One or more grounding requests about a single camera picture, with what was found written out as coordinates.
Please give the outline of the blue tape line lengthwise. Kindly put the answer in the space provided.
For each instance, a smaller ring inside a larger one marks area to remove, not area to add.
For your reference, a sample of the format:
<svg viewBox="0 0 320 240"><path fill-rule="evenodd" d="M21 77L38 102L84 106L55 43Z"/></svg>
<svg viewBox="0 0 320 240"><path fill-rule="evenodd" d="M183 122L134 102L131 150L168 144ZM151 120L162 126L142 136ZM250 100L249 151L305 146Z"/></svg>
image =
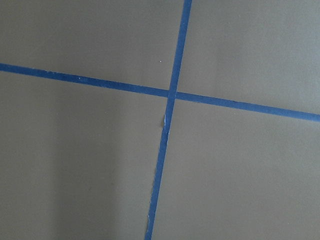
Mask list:
<svg viewBox="0 0 320 240"><path fill-rule="evenodd" d="M148 222L144 235L145 240L151 240L156 219L158 199L160 194L163 169L165 165L166 153L168 148L168 141L176 101L178 83L180 78L181 65L184 55L185 42L187 37L190 13L192 8L192 0L185 0L183 2L182 13L179 24L179 31L177 36L177 44L175 48L174 61L172 66L170 85L168 89L166 108L163 119L163 128L158 149L157 162L154 172L152 192L150 196Z"/></svg>

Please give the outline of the blue tape line crosswise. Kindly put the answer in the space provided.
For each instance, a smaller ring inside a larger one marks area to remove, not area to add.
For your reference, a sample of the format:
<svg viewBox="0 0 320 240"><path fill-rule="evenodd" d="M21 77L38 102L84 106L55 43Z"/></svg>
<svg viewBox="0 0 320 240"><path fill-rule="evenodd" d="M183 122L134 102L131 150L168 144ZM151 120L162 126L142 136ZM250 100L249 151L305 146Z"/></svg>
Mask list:
<svg viewBox="0 0 320 240"><path fill-rule="evenodd" d="M163 97L163 98L167 98L169 96L169 91L165 89L135 85L135 84L129 84L129 83L122 83L122 82L116 82L116 81L110 81L110 80L103 80L98 78L60 73L60 72L54 72L54 71L48 71L48 70L42 70L42 69L36 69L36 68L17 66L17 65L10 65L5 63L0 64L0 70L2 72L27 75L27 76L33 76L38 78L45 78L45 79L70 82L70 83L76 83L76 84L82 84L82 85L89 85L89 86L95 86L100 88L121 90L121 91L127 91L127 92L133 92L133 93L139 93L139 94L145 94L145 95L151 95L151 96L157 96L157 97ZM294 118L294 119L301 119L301 120L307 120L307 121L313 121L313 122L320 121L320 115L316 113L290 110L290 109L259 105L259 104L253 104L253 103L247 103L247 102L238 102L238 101L233 101L233 100L228 100L223 98L203 96L203 95L197 95L197 94L191 94L191 93L185 93L185 92L179 92L179 91L176 93L176 98L178 100L183 100L188 102L202 103L207 105L233 108L233 109L257 112L257 113L269 114L269 115L277 115L277 116Z"/></svg>

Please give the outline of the brown paper table cover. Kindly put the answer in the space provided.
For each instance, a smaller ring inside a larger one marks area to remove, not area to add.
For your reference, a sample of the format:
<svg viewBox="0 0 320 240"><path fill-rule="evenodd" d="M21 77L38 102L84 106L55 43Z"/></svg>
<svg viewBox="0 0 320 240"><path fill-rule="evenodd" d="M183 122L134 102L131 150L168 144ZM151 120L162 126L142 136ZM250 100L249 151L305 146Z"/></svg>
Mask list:
<svg viewBox="0 0 320 240"><path fill-rule="evenodd" d="M184 0L3 0L0 64L169 90ZM320 115L317 0L192 0L177 92ZM167 97L0 71L0 237L145 240ZM151 240L317 240L320 121L176 98Z"/></svg>

